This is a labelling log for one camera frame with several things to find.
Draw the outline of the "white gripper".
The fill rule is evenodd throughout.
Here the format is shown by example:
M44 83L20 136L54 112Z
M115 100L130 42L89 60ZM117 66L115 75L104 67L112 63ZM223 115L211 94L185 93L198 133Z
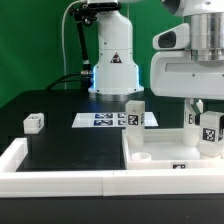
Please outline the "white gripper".
M156 53L151 61L150 87L157 96L224 100L224 62L195 62L189 51ZM198 125L202 101L187 100L187 123Z

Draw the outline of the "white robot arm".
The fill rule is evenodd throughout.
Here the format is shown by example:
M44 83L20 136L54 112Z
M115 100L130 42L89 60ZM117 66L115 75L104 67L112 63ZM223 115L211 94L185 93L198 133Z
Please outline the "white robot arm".
M97 14L99 60L92 96L106 99L141 92L133 60L133 29L119 6L129 0L87 0ZM150 88L157 96L224 100L224 0L160 0L183 22L156 35Z

